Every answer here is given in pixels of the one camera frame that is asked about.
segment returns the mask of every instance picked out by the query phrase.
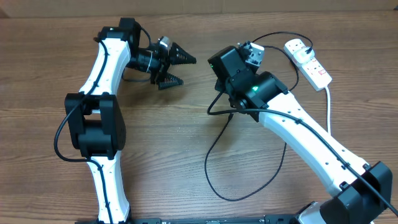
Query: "wooden table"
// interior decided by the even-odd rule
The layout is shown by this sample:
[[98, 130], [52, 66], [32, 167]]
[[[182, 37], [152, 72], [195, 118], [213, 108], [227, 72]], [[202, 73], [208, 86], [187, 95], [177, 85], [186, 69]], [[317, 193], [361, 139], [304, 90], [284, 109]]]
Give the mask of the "wooden table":
[[[330, 196], [310, 168], [288, 148], [280, 174], [241, 202], [225, 202], [209, 188], [203, 163], [227, 116], [208, 116], [217, 95], [207, 59], [237, 42], [278, 30], [310, 37], [317, 59], [333, 77], [333, 136], [375, 164], [398, 174], [398, 13], [303, 12], [203, 16], [139, 16], [153, 39], [167, 35], [196, 56], [196, 65], [172, 67], [184, 86], [158, 91], [149, 83], [122, 83], [118, 100], [127, 126], [124, 189], [136, 218], [253, 217], [295, 213]], [[86, 164], [61, 161], [53, 151], [65, 116], [63, 100], [84, 84], [98, 45], [92, 38], [118, 17], [0, 20], [0, 223], [73, 223], [94, 219], [98, 204]], [[260, 43], [283, 47], [295, 38]], [[278, 51], [268, 50], [261, 70], [292, 86], [295, 74]], [[129, 70], [126, 75], [145, 77]], [[325, 126], [326, 102], [300, 75], [300, 104]], [[216, 110], [227, 109], [222, 97]], [[67, 157], [80, 157], [65, 128]], [[249, 116], [237, 115], [208, 161], [210, 179], [236, 198], [272, 177], [283, 142]], [[398, 178], [392, 203], [398, 206]], [[397, 223], [385, 211], [377, 223]]]

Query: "power strip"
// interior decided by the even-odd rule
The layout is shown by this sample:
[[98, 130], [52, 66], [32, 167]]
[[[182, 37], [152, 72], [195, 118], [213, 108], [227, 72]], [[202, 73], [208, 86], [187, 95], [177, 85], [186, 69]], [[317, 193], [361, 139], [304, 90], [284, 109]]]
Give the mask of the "power strip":
[[300, 39], [293, 39], [285, 44], [284, 50], [300, 69], [305, 78], [311, 83], [316, 91], [327, 87], [331, 82], [331, 76], [315, 58], [315, 52], [307, 53], [306, 47]]

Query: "beige wall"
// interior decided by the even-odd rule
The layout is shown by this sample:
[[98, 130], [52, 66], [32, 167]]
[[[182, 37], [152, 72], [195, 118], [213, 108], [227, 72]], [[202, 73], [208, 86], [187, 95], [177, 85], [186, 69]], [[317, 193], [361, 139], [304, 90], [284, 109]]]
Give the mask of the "beige wall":
[[0, 0], [0, 17], [393, 10], [398, 0]]

